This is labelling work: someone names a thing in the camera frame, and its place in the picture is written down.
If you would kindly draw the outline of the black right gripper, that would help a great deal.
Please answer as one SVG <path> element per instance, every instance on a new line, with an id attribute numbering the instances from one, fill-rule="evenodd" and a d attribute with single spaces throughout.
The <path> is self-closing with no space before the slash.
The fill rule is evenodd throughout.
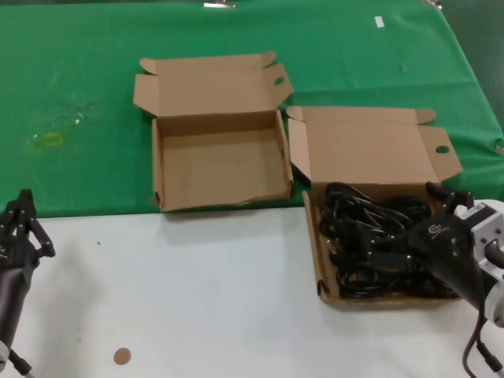
<path id="1" fill-rule="evenodd" d="M 470 227 L 454 215 L 458 206 L 474 207 L 471 191 L 427 182 L 429 217 L 406 233 L 373 237 L 367 261 L 375 269 L 414 271 L 420 264 L 475 309 L 483 309 L 489 292 L 484 271 L 474 257 Z"/>

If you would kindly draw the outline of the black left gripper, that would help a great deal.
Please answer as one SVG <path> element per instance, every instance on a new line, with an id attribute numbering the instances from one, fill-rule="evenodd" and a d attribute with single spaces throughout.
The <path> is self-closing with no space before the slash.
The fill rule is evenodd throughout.
<path id="1" fill-rule="evenodd" d="M 36 249 L 30 234 L 12 234 L 19 224 L 19 217 L 25 211 L 26 229 L 29 229 L 40 244 Z M 22 189 L 17 198 L 7 203 L 1 213 L 1 278 L 24 276 L 32 278 L 39 266 L 38 257 L 54 257 L 54 245 L 37 219 L 37 211 L 32 191 Z"/>

